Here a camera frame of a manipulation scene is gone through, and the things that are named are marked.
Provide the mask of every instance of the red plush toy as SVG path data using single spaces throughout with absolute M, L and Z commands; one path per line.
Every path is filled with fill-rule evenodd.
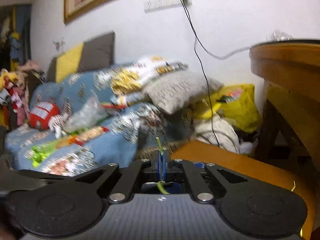
M 39 130 L 47 130 L 49 128 L 48 123 L 50 118 L 59 113 L 60 111 L 57 105 L 41 102 L 30 112 L 30 126 Z

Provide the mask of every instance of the black cable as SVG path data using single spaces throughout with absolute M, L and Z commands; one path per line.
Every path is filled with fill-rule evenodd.
M 183 9 L 184 9 L 184 11 L 185 11 L 185 13 L 186 13 L 186 16 L 187 16 L 187 18 L 188 18 L 188 20 L 189 20 L 189 23 L 190 23 L 190 26 L 191 26 L 191 28 L 192 28 L 192 30 L 193 30 L 193 33 L 194 33 L 195 36 L 196 36 L 196 40 L 199 41 L 198 36 L 197 36 L 197 34 L 196 34 L 196 31 L 195 31 L 195 29 L 193 28 L 189 11 L 188 11 L 186 5 L 184 4 L 183 0 L 180 0 L 180 1 L 181 1 L 181 3 L 182 3 Z M 212 132 L 213 132 L 213 134 L 214 134 L 214 137 L 215 137 L 216 140 L 217 140 L 218 146 L 220 146 L 220 143 L 219 143 L 219 141 L 218 141 L 218 138 L 217 138 L 217 136 L 216 136 L 216 134 L 215 134 L 215 132 L 214 132 L 214 129 L 213 129 L 213 109 L 212 109 L 212 103 L 211 103 L 211 98 L 210 98 L 210 85 L 209 85 L 209 81 L 208 81 L 208 79 L 207 79 L 207 76 L 205 75 L 205 72 L 204 72 L 204 69 L 203 69 L 203 65 L 202 65 L 202 61 L 201 61 L 201 59 L 200 59 L 200 57 L 199 57 L 199 55 L 198 55 L 198 53 L 197 53 L 197 51 L 196 51 L 196 42 L 195 42 L 193 48 L 194 48 L 194 51 L 195 51 L 195 54 L 196 54 L 198 60 L 200 61 L 202 73 L 203 73 L 203 75 L 204 75 L 205 81 L 207 82 L 208 97 L 209 97 L 210 109 L 211 109 L 211 115 L 212 115 L 212 116 L 211 116 L 211 129 L 212 129 Z

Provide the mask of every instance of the white cable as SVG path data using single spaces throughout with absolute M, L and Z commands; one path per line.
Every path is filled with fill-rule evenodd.
M 198 38 L 196 37 L 196 38 L 195 38 L 194 47 L 196 47 L 197 42 L 198 42 Z M 243 51 L 246 51 L 246 50 L 250 49 L 250 47 L 243 47 L 243 48 L 240 48 L 240 49 L 236 49 L 236 50 L 234 50 L 234 51 L 232 51 L 232 52 L 230 52 L 230 53 L 228 53 L 228 54 L 220 57 L 220 56 L 216 56 L 216 55 L 212 54 L 212 53 L 211 53 L 210 51 L 208 51 L 204 46 L 202 46 L 202 48 L 204 49 L 204 51 L 205 51 L 206 53 L 208 53 L 210 56 L 212 56 L 212 57 L 214 57 L 214 58 L 216 58 L 216 59 L 218 59 L 218 60 L 225 60 L 225 59 L 233 56 L 234 54 L 237 54 L 237 53 L 239 53 L 239 52 L 243 52 Z

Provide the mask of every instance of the stuffed toy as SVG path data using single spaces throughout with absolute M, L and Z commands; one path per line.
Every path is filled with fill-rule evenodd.
M 8 72 L 3 68 L 0 72 L 0 91 L 3 88 L 6 88 L 7 90 L 11 89 L 17 81 L 18 76 L 15 72 Z
M 61 135 L 66 135 L 66 133 L 62 130 L 62 126 L 68 119 L 69 115 L 67 113 L 64 114 L 57 114 L 55 116 L 52 116 L 49 120 L 49 129 L 51 132 L 56 133 L 56 138 L 59 139 Z
M 13 94 L 11 95 L 11 102 L 13 111 L 17 114 L 17 125 L 21 126 L 24 124 L 24 121 L 26 119 L 26 101 L 24 98 L 24 91 L 14 86 L 12 88 Z
M 31 110 L 29 124 L 33 128 L 47 130 L 49 128 L 50 118 L 59 113 L 60 111 L 57 105 L 49 102 L 41 102 Z

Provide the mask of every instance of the white wall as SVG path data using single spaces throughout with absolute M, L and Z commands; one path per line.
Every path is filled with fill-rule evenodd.
M 63 0 L 37 0 L 31 17 L 32 58 L 45 69 L 57 54 L 52 40 L 64 37 L 65 49 L 114 30 L 115 61 L 128 62 L 158 54 L 180 59 L 201 73 L 193 52 L 194 36 L 182 7 L 146 14 L 145 0 L 112 0 L 68 25 L 63 23 Z M 320 38 L 320 0 L 192 0 L 191 19 L 204 46 L 217 55 L 265 41 L 274 29 L 296 38 Z M 242 52 L 218 61 L 198 49 L 207 75 L 226 84 L 253 82 L 256 104 L 262 108 L 263 80 L 250 71 Z

